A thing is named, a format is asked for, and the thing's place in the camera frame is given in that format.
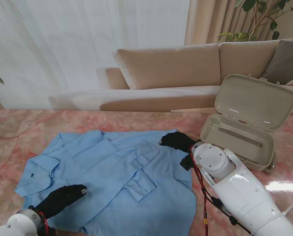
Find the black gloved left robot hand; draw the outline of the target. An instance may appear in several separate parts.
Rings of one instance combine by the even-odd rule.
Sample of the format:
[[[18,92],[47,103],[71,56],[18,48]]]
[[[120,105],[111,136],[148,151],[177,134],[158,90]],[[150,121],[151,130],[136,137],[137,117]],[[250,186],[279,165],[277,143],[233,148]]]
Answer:
[[[86,193],[87,187],[82,184],[63,186],[51,192],[35,209],[49,219],[84,197]]]

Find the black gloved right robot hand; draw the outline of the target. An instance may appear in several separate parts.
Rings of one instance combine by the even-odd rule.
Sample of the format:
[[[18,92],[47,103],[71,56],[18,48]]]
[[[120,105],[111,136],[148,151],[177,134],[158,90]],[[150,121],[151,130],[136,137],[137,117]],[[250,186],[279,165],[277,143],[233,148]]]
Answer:
[[[163,136],[159,145],[181,150],[189,153],[191,148],[196,144],[196,141],[192,140],[189,136],[181,132],[168,133]]]

